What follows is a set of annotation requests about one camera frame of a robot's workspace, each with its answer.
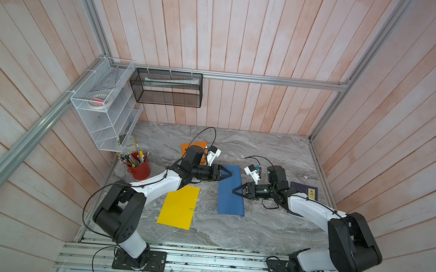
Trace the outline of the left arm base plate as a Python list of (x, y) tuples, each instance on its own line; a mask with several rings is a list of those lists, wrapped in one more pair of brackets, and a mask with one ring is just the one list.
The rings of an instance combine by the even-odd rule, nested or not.
[(154, 251), (147, 247), (143, 254), (134, 259), (125, 250), (117, 249), (113, 269), (144, 271), (144, 272), (163, 272), (167, 261), (167, 252)]

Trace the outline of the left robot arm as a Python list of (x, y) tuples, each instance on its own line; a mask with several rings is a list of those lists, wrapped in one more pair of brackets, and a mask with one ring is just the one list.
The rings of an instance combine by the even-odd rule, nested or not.
[(157, 176), (133, 185), (122, 180), (113, 183), (93, 214), (93, 222), (132, 259), (149, 252), (137, 227), (144, 206), (167, 193), (178, 191), (194, 179), (219, 182), (232, 173), (213, 160), (220, 154), (215, 146), (209, 153), (199, 146), (190, 146), (186, 154)]

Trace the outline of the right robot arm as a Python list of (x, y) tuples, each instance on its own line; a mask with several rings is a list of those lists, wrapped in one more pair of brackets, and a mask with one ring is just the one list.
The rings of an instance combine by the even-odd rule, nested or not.
[(260, 184), (260, 169), (244, 169), (252, 181), (232, 190), (233, 194), (251, 200), (272, 199), (288, 213), (307, 219), (328, 236), (328, 247), (293, 252), (285, 264), (286, 272), (363, 272), (380, 265), (382, 253), (365, 217), (357, 212), (347, 214), (318, 202), (301, 188), (292, 188), (283, 167), (267, 169), (268, 184)]

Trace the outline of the blue paper document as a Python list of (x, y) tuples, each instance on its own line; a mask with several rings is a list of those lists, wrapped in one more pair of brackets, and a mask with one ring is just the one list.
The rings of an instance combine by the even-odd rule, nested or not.
[(242, 197), (232, 194), (232, 190), (242, 185), (240, 168), (237, 165), (225, 165), (230, 168), (232, 177), (219, 182), (218, 215), (244, 217), (244, 201)]

